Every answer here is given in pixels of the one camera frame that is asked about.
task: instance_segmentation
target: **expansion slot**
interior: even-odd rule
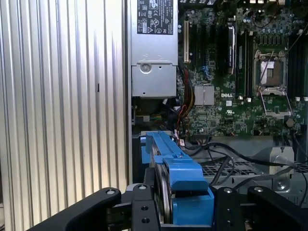
[[[189,62],[189,22],[184,21],[184,63]]]
[[[228,27],[229,37],[229,61],[228,61],[228,73],[234,73],[234,61],[235,61],[235,29],[234,26]]]
[[[207,65],[207,60],[206,60],[206,26],[202,25],[200,28],[200,62],[201,66]]]
[[[198,44],[199,44],[199,36],[197,31],[197,25],[193,25],[190,29],[190,39],[189,39],[189,47],[192,56],[190,57],[191,64],[193,67],[198,66]]]

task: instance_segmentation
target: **power supply label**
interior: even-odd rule
[[[173,1],[138,0],[137,34],[173,35]]]

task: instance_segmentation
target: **screw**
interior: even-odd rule
[[[139,189],[146,189],[146,186],[140,185],[138,188],[139,188]]]
[[[108,195],[112,195],[112,194],[114,194],[114,193],[115,193],[115,190],[110,189],[110,190],[108,190],[106,193],[107,193]]]
[[[226,193],[231,193],[231,192],[232,192],[232,189],[225,188],[224,191],[225,191]]]
[[[149,72],[149,71],[151,70],[151,67],[150,67],[150,65],[148,65],[148,64],[142,64],[142,65],[140,66],[140,69],[141,69],[141,71],[143,71],[143,72]]]
[[[255,187],[255,190],[258,191],[259,193],[260,193],[260,192],[263,192],[263,189],[260,188],[260,187]]]

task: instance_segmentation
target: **screw hole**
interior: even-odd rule
[[[232,222],[229,221],[229,220],[227,220],[227,224],[228,224],[228,226],[233,226]]]
[[[108,194],[108,195],[112,195],[114,193],[115,193],[115,190],[113,190],[113,189],[109,189],[109,190],[106,191],[106,194]]]
[[[146,189],[146,186],[145,185],[140,185],[138,188],[143,190],[143,189]]]
[[[141,220],[141,222],[142,222],[143,224],[148,224],[148,223],[150,223],[150,219],[144,218],[144,219]]]

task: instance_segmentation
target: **metal side panel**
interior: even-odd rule
[[[124,1],[0,1],[5,230],[128,180]]]

